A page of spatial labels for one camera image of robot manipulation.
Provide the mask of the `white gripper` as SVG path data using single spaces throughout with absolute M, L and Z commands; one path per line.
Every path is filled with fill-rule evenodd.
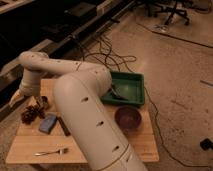
M 9 106 L 13 107 L 16 103 L 23 100 L 24 96 L 39 96 L 41 89 L 41 78 L 41 72 L 25 69 L 19 90 L 17 90 L 11 97 Z

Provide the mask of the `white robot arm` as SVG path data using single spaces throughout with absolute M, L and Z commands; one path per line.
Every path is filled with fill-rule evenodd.
M 148 171 L 101 102 L 111 88 L 109 69 L 97 63 L 51 59 L 44 52 L 18 56 L 24 68 L 20 96 L 41 99 L 45 72 L 58 77 L 53 88 L 56 108 L 93 171 Z

